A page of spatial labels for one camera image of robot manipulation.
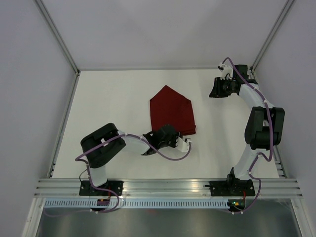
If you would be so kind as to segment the dark red cloth napkin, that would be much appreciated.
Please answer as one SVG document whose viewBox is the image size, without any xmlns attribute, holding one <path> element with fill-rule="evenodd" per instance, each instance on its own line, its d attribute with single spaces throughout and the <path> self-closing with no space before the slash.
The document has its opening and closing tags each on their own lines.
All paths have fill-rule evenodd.
<svg viewBox="0 0 316 237">
<path fill-rule="evenodd" d="M 191 100 L 167 85 L 150 99 L 150 119 L 153 131 L 171 125 L 183 136 L 196 134 Z"/>
</svg>

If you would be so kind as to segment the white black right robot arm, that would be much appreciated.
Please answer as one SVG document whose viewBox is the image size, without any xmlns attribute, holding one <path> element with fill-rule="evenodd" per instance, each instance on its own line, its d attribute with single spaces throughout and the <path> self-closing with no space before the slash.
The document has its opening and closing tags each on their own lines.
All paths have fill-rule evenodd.
<svg viewBox="0 0 316 237">
<path fill-rule="evenodd" d="M 273 148 L 281 142 L 285 111 L 275 107 L 260 91 L 258 83 L 250 79 L 247 65 L 230 67 L 221 63 L 222 73 L 215 78 L 210 93 L 211 98 L 227 98 L 237 94 L 250 108 L 244 138 L 246 147 L 239 162 L 231 169 L 224 181 L 211 181 L 208 184 L 213 197 L 253 197 L 253 169 L 259 158 L 267 162 L 273 159 Z"/>
</svg>

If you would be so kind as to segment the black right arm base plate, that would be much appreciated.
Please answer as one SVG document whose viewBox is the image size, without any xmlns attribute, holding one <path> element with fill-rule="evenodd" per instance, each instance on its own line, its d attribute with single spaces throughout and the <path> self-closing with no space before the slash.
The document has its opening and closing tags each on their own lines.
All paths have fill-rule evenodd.
<svg viewBox="0 0 316 237">
<path fill-rule="evenodd" d="M 210 181 L 205 185 L 210 189 L 212 197 L 254 197 L 255 190 L 251 180 Z"/>
</svg>

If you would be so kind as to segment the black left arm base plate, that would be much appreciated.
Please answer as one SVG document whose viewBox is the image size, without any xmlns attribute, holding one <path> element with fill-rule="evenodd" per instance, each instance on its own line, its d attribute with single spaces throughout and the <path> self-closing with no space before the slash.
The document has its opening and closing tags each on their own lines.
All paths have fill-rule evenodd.
<svg viewBox="0 0 316 237">
<path fill-rule="evenodd" d="M 81 181 L 79 196 L 96 197 L 96 196 L 121 196 L 123 191 L 123 181 L 107 181 L 105 184 L 94 188 L 90 181 Z"/>
</svg>

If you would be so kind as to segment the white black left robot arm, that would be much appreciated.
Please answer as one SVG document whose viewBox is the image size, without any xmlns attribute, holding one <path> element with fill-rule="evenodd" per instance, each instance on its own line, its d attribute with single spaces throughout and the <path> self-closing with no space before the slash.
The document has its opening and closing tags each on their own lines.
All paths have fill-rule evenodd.
<svg viewBox="0 0 316 237">
<path fill-rule="evenodd" d="M 88 176 L 91 178 L 90 189 L 98 196 L 107 192 L 107 175 L 105 166 L 121 151 L 130 151 L 142 156 L 159 154 L 171 161 L 180 161 L 190 152 L 190 142 L 184 139 L 172 125 L 164 125 L 157 131 L 134 135 L 118 130 L 114 123 L 95 130 L 80 142 L 83 154 L 76 161 L 85 162 Z M 171 147 L 184 153 L 181 158 L 170 158 L 160 149 Z"/>
</svg>

